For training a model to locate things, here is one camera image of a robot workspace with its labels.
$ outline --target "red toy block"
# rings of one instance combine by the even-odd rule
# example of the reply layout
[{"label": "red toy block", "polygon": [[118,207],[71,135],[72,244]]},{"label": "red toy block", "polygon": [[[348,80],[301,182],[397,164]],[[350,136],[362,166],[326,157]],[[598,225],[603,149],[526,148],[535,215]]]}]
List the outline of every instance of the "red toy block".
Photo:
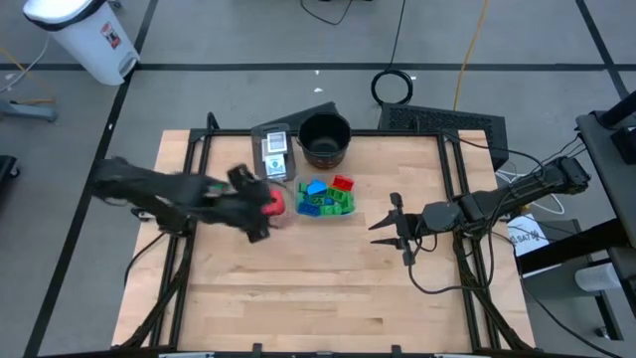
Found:
[{"label": "red toy block", "polygon": [[260,212],[268,216],[283,214],[285,212],[285,201],[282,199],[282,194],[277,190],[271,190],[270,194],[273,202],[263,206]]},{"label": "red toy block", "polygon": [[342,175],[336,175],[332,186],[342,191],[351,191],[351,188],[354,187],[354,181]]}]

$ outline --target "wooden tabletop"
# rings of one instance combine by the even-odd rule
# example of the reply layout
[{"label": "wooden tabletop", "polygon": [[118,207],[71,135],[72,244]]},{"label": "wooden tabletop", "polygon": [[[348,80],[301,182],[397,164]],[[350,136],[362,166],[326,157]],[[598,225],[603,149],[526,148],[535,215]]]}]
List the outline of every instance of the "wooden tabletop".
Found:
[{"label": "wooden tabletop", "polygon": [[[481,131],[460,135],[487,145]],[[165,131],[155,170],[180,171],[187,138],[188,131]],[[367,230],[392,208],[391,192],[402,193],[404,211],[411,213],[446,199],[436,145],[431,137],[353,137],[336,168],[356,181],[357,208],[350,217],[299,217],[291,227],[272,230],[269,239],[254,245],[236,229],[199,225],[179,349],[249,351],[259,342],[265,351],[285,352],[389,352],[393,344],[413,353],[470,352],[461,291],[420,293],[408,279],[400,251],[369,244],[396,235],[395,227]],[[294,151],[299,174],[317,172],[295,143]],[[462,144],[462,152],[471,191],[494,189],[488,151]],[[252,168],[250,138],[213,137],[207,174],[226,178],[227,170],[238,163]],[[494,231],[508,235],[502,224]],[[141,224],[135,252],[156,235],[154,223]],[[459,283],[451,241],[450,234],[440,235],[435,252],[418,255],[413,271],[422,286]],[[113,344],[128,338],[155,303],[167,242],[132,269]],[[432,238],[424,238],[424,245],[430,247]],[[493,245],[493,302],[520,337],[534,345],[512,248],[496,237]],[[482,247],[488,270],[486,240]],[[483,310],[474,301],[481,342],[487,346]],[[172,305],[164,320],[163,342],[171,317]]]}]

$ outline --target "concrete floor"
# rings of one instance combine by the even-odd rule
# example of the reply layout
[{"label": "concrete floor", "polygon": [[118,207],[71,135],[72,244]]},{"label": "concrete floor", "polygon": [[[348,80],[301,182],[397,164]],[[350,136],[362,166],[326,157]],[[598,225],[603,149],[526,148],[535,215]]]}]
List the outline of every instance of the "concrete floor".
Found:
[{"label": "concrete floor", "polygon": [[[308,6],[338,18],[345,0]],[[20,62],[40,52],[45,34],[21,14],[23,0],[3,0],[0,47]],[[122,0],[117,11],[128,37],[137,38],[149,5],[156,0]],[[629,0],[586,0],[602,40],[616,64],[636,64],[633,15]],[[391,57],[399,2],[355,1],[338,27],[320,23],[288,0],[159,0],[141,52],[143,64],[244,64],[223,71],[137,71],[114,127],[107,155],[120,155],[151,167],[161,132],[203,126],[211,110],[223,128],[249,128],[306,107],[333,100],[356,128],[374,128],[380,109],[369,85],[377,71],[285,71],[284,64],[385,63]],[[471,0],[407,0],[396,63],[460,64],[474,32],[481,3]],[[57,43],[43,64],[72,64]],[[0,58],[0,87],[15,74]],[[471,63],[602,65],[574,0],[492,0]],[[280,71],[257,71],[252,64],[283,64]],[[117,88],[98,84],[84,71],[34,71],[57,95],[59,120],[0,120],[0,153],[19,158],[22,176],[0,204],[0,357],[23,354],[56,262],[67,237],[80,194]],[[451,108],[455,71],[408,71],[414,81],[411,104]],[[622,72],[629,90],[636,73]],[[400,83],[380,84],[383,97],[400,97]],[[2,98],[46,95],[23,81]],[[607,70],[469,71],[459,109],[506,117],[509,145],[547,157],[574,137],[574,119],[619,100]],[[586,155],[579,156],[594,173]],[[512,157],[520,171],[530,162]],[[588,191],[562,198],[566,214],[537,212],[541,219],[579,219],[584,228],[613,217],[597,179]],[[91,201],[58,304],[40,354],[107,349],[122,295],[122,276],[138,223],[127,210]],[[617,295],[619,315],[633,321]],[[628,355],[631,343],[595,338],[601,325],[591,298],[550,299],[546,304],[564,323],[594,343]],[[538,345],[549,352],[597,356],[561,331],[529,301]]]}]

